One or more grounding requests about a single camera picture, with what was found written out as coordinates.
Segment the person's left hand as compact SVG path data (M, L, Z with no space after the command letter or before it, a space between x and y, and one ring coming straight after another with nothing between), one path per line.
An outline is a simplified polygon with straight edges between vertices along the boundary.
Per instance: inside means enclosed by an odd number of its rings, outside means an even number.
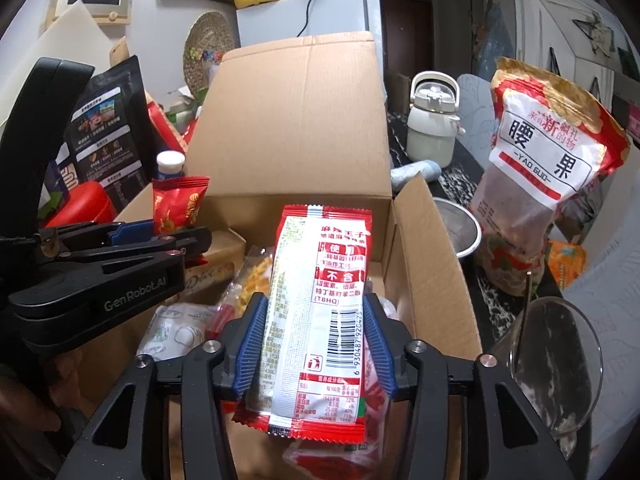
M76 349L55 359L60 378L49 387L48 400L56 408L81 408L78 367L82 352ZM9 377L1 377L1 420L19 422L39 431L58 431L61 419L25 385Z

